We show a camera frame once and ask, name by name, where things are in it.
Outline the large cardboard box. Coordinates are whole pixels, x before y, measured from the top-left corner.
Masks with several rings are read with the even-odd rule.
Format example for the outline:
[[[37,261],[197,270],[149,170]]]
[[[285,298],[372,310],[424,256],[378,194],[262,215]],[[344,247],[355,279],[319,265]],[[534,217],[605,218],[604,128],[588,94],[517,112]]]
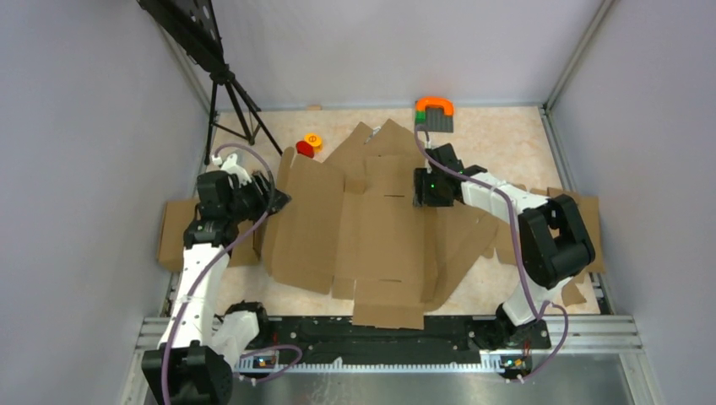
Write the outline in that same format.
[[[278,283],[351,300],[358,326],[424,328],[498,228],[476,208],[417,208],[422,158],[362,159],[355,175],[284,151],[277,187],[289,202],[269,219],[262,257]]]

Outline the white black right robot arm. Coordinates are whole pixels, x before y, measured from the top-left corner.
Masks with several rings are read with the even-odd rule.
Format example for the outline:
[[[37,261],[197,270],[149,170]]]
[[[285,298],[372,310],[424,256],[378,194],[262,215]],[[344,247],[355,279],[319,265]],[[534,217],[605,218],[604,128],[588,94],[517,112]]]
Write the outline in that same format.
[[[578,204],[567,194],[526,192],[481,166],[466,167],[449,143],[419,150],[426,165],[414,172],[416,207],[446,208],[459,202],[509,227],[519,284],[476,338],[480,348],[516,348],[563,287],[596,258]]]

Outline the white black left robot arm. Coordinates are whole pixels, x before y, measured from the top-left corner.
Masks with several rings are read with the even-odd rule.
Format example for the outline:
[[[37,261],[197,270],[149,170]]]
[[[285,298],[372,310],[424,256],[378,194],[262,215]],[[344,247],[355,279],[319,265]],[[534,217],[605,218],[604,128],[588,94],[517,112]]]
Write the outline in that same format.
[[[159,404],[226,404],[247,348],[267,344],[271,327],[255,310],[214,326],[220,282],[234,249],[280,211],[290,196],[269,168],[248,172],[237,152],[215,155],[198,177],[198,202],[182,234],[182,270],[169,320],[141,369]]]

